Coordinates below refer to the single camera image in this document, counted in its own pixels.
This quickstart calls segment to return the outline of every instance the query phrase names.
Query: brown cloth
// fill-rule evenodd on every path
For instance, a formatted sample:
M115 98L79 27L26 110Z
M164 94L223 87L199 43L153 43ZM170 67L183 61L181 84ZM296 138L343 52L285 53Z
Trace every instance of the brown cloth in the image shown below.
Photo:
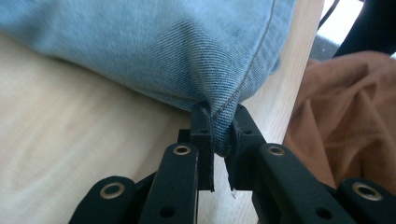
M396 194L396 61L360 52L309 62L284 145L321 182L372 180Z

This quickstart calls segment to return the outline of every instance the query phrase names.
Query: wooden table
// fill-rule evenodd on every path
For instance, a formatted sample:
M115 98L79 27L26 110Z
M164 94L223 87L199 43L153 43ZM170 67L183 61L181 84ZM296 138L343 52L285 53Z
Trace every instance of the wooden table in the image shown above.
M322 6L298 1L280 70L244 102L268 142L283 141ZM0 35L0 223L66 223L100 179L153 173L180 128L189 113ZM198 222L256 223L219 157L215 178Z

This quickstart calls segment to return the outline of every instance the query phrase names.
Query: denim fabric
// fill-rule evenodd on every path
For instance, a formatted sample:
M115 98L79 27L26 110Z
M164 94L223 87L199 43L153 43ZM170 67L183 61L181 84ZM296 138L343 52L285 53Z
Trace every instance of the denim fabric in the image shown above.
M275 72L295 0L2 0L0 31L190 110L206 100L226 156L238 102Z

